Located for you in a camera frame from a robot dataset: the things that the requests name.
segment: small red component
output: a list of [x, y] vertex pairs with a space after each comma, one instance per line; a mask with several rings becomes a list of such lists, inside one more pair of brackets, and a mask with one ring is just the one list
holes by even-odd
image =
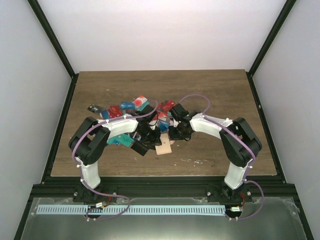
[[160, 107], [161, 110], [164, 113], [169, 112], [176, 104], [174, 103], [174, 101], [170, 100], [168, 102], [165, 102], [164, 104], [162, 104], [162, 106]]
[[116, 118], [116, 117], [120, 117], [123, 115], [123, 113], [121, 111], [113, 112], [110, 108], [108, 109], [108, 112], [109, 112], [111, 119]]
[[120, 112], [120, 106], [119, 105], [110, 106], [109, 109], [110, 109], [111, 112], [113, 112], [115, 114]]

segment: red and white object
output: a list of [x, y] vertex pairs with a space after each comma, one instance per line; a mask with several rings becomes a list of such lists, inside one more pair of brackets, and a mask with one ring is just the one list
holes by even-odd
[[174, 101], [170, 100], [168, 102], [163, 103], [160, 106], [160, 111], [164, 112], [164, 113], [168, 113], [176, 104], [174, 103]]
[[139, 96], [136, 100], [133, 101], [136, 108], [140, 107], [142, 104], [144, 104], [148, 99], [146, 99], [144, 96]]

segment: small wooden block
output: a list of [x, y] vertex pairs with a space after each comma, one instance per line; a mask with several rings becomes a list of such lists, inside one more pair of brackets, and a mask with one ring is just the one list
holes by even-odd
[[161, 134], [160, 140], [162, 142], [162, 145], [161, 146], [155, 146], [156, 154], [157, 155], [161, 155], [161, 154], [170, 154], [170, 153], [172, 153], [168, 133]]

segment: blue block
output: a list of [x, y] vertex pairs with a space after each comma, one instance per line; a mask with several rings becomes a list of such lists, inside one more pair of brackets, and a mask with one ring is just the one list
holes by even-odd
[[121, 109], [135, 109], [136, 105], [133, 102], [129, 102], [129, 101], [123, 101], [120, 104], [120, 108]]
[[103, 110], [102, 112], [100, 112], [100, 114], [101, 114], [103, 119], [109, 119], [110, 118], [108, 110]]
[[160, 120], [159, 122], [160, 122], [160, 124], [159, 124], [160, 131], [161, 132], [167, 131], [170, 126], [170, 122], [162, 121], [162, 120]]

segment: red object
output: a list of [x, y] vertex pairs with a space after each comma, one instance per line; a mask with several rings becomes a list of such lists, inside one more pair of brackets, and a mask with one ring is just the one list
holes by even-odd
[[162, 111], [159, 111], [159, 110], [157, 110], [156, 112], [157, 112], [157, 115], [154, 116], [152, 121], [157, 120], [157, 119], [163, 119], [168, 115], [167, 112], [162, 112]]
[[133, 101], [136, 108], [140, 107], [142, 104], [144, 104], [148, 99], [146, 99], [144, 96], [139, 96], [136, 100]]
[[123, 112], [120, 110], [119, 105], [110, 106], [110, 108], [108, 109], [108, 112], [110, 113], [111, 119], [116, 118], [116, 117], [120, 117], [123, 115]]
[[170, 100], [164, 104], [162, 104], [162, 106], [160, 107], [161, 110], [164, 112], [164, 113], [167, 113], [169, 112], [176, 104], [174, 103], [174, 101]]
[[242, 197], [242, 201], [243, 201], [243, 204], [242, 204], [242, 211], [244, 211], [244, 210], [245, 210], [245, 203], [246, 203], [245, 195], [241, 192], [241, 193], [240, 193], [240, 196]]
[[120, 112], [120, 106], [119, 105], [110, 106], [109, 109], [110, 109], [111, 112], [113, 112], [115, 114]]
[[122, 114], [122, 112], [116, 112], [116, 113], [114, 113], [114, 112], [112, 112], [111, 110], [110, 110], [110, 108], [108, 109], [108, 112], [109, 112], [109, 115], [110, 115], [110, 118], [111, 119], [114, 119], [114, 118], [116, 118], [116, 117], [120, 117], [120, 116], [122, 116], [123, 114]]

